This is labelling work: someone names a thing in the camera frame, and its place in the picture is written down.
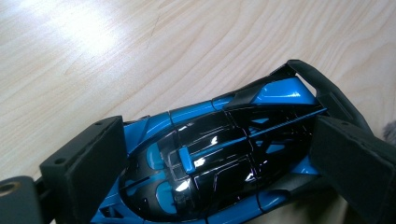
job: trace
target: blue car body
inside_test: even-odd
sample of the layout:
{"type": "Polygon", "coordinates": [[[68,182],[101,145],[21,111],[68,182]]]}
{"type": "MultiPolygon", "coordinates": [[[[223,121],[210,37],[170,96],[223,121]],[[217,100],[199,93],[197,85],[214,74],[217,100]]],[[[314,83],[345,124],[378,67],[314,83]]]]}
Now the blue car body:
{"type": "Polygon", "coordinates": [[[210,101],[126,122],[129,164],[92,222],[241,223],[289,203],[320,178],[307,155],[326,110],[281,67],[210,101]]]}

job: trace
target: wooden table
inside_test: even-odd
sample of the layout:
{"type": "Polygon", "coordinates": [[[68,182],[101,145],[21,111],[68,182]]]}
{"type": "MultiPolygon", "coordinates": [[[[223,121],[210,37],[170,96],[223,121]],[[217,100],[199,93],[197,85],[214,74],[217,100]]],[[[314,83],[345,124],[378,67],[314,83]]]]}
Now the wooden table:
{"type": "MultiPolygon", "coordinates": [[[[38,165],[95,121],[211,99],[287,59],[314,65],[375,135],[396,119],[395,1],[0,2],[0,179],[38,165]]],[[[289,205],[264,220],[312,219],[289,205]]]]}

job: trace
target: black foam padding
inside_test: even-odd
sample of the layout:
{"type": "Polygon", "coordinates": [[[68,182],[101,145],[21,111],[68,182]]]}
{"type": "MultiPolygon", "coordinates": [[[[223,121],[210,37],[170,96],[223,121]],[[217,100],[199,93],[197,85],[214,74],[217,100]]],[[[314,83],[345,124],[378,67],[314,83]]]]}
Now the black foam padding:
{"type": "Polygon", "coordinates": [[[60,212],[57,223],[89,223],[126,167],[122,117],[91,125],[40,165],[60,212]]]}
{"type": "Polygon", "coordinates": [[[396,148],[339,119],[318,116],[310,158],[369,223],[396,223],[396,148]]]}

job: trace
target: light wood tabletop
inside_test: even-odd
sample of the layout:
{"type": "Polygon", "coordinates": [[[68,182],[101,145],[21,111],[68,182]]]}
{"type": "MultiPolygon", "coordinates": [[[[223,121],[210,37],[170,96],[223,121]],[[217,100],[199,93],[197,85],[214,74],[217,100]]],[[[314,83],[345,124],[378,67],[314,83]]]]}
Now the light wood tabletop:
{"type": "MultiPolygon", "coordinates": [[[[0,179],[40,177],[99,119],[202,102],[288,59],[334,82],[376,136],[396,119],[395,1],[2,0],[0,179]]],[[[312,218],[289,205],[253,222],[342,222],[345,207],[312,218]]]]}

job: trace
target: blue toy car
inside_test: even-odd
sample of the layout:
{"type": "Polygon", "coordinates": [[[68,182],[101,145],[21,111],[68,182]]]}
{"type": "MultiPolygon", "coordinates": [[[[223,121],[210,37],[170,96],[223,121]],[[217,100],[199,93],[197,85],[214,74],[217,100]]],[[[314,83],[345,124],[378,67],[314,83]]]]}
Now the blue toy car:
{"type": "Polygon", "coordinates": [[[317,74],[288,61],[237,91],[124,123],[128,165],[92,222],[241,223],[322,189],[308,157],[316,115],[355,108],[338,89],[340,104],[329,100],[335,86],[317,74]]]}

